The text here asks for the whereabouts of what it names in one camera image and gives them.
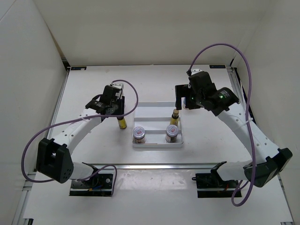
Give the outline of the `small yellow-label bottle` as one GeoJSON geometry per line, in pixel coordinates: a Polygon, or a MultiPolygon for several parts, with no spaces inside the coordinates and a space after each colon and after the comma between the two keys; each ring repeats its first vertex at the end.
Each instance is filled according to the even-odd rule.
{"type": "Polygon", "coordinates": [[[170,125],[178,125],[179,122],[179,110],[174,109],[171,115],[170,125]]]}
{"type": "Polygon", "coordinates": [[[120,129],[126,129],[127,123],[124,117],[117,117],[118,125],[120,129]]]}

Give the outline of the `short spice jar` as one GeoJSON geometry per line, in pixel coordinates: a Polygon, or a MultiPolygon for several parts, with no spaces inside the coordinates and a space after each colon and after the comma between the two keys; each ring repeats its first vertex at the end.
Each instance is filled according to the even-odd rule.
{"type": "Polygon", "coordinates": [[[175,143],[177,141],[177,136],[179,134],[179,129],[176,125],[169,125],[166,128],[165,140],[168,143],[175,143]]]}
{"type": "Polygon", "coordinates": [[[133,130],[133,143],[136,144],[146,143],[145,135],[146,133],[143,127],[135,127],[133,130]]]}

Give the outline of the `tall blue-label jar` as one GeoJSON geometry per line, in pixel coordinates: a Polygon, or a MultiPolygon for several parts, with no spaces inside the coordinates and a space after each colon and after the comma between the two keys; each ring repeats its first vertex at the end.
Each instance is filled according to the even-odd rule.
{"type": "Polygon", "coordinates": [[[183,98],[182,108],[183,108],[183,109],[186,109],[186,98],[183,98]]]}

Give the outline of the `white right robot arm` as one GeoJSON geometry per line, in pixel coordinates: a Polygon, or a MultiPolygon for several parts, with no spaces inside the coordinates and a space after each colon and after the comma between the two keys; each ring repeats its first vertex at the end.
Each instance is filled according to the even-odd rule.
{"type": "Polygon", "coordinates": [[[220,188],[227,181],[247,180],[261,188],[292,158],[288,148],[279,148],[246,116],[238,97],[229,88],[218,90],[213,83],[198,87],[182,84],[175,86],[175,96],[177,110],[182,109],[181,99],[186,98],[188,109],[211,111],[233,131],[251,155],[250,161],[224,161],[211,169],[210,181],[215,187],[220,188]]]}

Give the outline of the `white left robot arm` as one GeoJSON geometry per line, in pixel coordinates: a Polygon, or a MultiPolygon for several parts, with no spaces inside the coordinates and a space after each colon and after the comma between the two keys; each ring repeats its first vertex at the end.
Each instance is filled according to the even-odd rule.
{"type": "Polygon", "coordinates": [[[79,121],[72,122],[55,137],[39,142],[37,171],[59,183],[80,180],[89,188],[96,186],[96,169],[85,163],[73,162],[72,153],[83,138],[104,120],[100,115],[122,115],[124,108],[124,96],[110,105],[91,100],[79,115],[79,121]]]}

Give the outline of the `right dark corner label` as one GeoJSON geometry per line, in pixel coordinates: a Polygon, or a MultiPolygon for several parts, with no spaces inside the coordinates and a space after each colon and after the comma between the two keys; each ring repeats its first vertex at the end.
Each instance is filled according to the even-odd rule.
{"type": "Polygon", "coordinates": [[[225,65],[209,65],[211,69],[223,69],[226,68],[225,65]]]}

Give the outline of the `dark corner label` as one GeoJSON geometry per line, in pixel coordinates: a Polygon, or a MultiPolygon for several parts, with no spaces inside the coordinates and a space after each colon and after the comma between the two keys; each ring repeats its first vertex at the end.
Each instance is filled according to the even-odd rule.
{"type": "Polygon", "coordinates": [[[223,69],[226,68],[225,65],[209,65],[211,69],[223,69]]]}
{"type": "Polygon", "coordinates": [[[86,70],[87,67],[71,67],[70,70],[72,71],[83,71],[83,70],[86,70]]]}

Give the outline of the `white divided tray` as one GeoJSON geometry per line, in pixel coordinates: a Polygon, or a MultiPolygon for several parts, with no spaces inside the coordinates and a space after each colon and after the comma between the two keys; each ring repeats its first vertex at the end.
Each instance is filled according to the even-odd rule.
{"type": "Polygon", "coordinates": [[[141,127],[144,134],[144,143],[137,143],[137,132],[132,132],[133,146],[135,148],[175,149],[181,148],[184,143],[181,117],[178,118],[178,135],[175,142],[168,142],[166,130],[170,125],[174,102],[140,102],[134,111],[133,129],[141,127]]]}

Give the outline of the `left dark corner label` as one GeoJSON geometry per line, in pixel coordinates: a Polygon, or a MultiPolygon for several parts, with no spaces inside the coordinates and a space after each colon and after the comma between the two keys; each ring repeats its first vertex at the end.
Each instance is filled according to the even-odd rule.
{"type": "Polygon", "coordinates": [[[70,70],[72,71],[83,71],[83,70],[86,70],[87,67],[71,67],[70,70]]]}

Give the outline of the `aluminium frame rail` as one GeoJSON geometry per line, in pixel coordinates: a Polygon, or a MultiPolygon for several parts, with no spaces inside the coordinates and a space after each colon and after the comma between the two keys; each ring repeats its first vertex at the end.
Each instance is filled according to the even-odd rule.
{"type": "Polygon", "coordinates": [[[117,169],[154,170],[154,169],[212,169],[217,163],[198,164],[114,164],[117,169]]]}

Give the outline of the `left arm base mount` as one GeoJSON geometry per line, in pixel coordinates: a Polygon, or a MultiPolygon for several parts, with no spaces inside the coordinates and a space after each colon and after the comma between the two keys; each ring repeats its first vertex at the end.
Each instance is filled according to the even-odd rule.
{"type": "Polygon", "coordinates": [[[97,173],[85,181],[71,181],[69,196],[112,197],[118,174],[117,167],[105,165],[97,168],[91,164],[83,164],[97,173]]]}

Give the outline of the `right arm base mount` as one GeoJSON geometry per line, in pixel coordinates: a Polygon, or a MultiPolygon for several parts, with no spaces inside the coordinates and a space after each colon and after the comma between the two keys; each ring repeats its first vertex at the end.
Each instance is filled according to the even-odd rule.
{"type": "Polygon", "coordinates": [[[224,181],[217,174],[217,169],[226,161],[218,163],[209,173],[196,173],[192,181],[196,182],[198,198],[231,198],[238,185],[237,180],[224,181]]]}

